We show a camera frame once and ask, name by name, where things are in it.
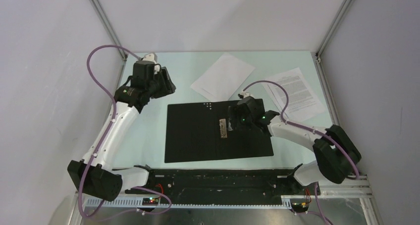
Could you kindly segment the white paper sheets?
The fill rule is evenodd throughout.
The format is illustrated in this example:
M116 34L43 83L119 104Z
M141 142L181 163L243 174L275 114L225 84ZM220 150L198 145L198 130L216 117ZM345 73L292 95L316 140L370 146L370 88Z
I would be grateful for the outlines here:
M224 53L191 88L211 102L227 101L254 70L254 66Z

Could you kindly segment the beige and black file folder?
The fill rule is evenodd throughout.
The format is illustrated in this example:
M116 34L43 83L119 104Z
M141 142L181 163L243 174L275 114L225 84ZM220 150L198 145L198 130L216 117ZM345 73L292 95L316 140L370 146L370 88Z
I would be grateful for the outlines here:
M215 161L273 156L270 136L228 129L228 107L237 100L167 106L165 163ZM220 137L225 118L227 138Z

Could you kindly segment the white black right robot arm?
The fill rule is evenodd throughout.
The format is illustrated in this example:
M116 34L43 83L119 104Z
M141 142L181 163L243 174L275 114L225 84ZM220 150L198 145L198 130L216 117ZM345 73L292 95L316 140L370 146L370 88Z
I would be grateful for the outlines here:
M314 153L314 161L296 166L287 176L288 188L294 194L303 193L315 182L340 184L351 174L359 176L356 165L362 155L339 125L323 128L292 122L280 112L265 111L262 104L251 96L230 106L228 119L232 130L257 130L270 137L294 142Z

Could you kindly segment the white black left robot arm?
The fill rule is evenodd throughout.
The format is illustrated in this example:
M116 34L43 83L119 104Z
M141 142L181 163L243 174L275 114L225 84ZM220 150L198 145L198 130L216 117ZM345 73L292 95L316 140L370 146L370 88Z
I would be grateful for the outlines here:
M123 138L144 106L175 92L166 67L146 57L136 61L133 73L113 96L115 106L108 115L97 139L80 161L71 161L67 171L78 190L83 193L113 201L120 192L138 187L152 193L157 181L142 167L113 171L114 159Z

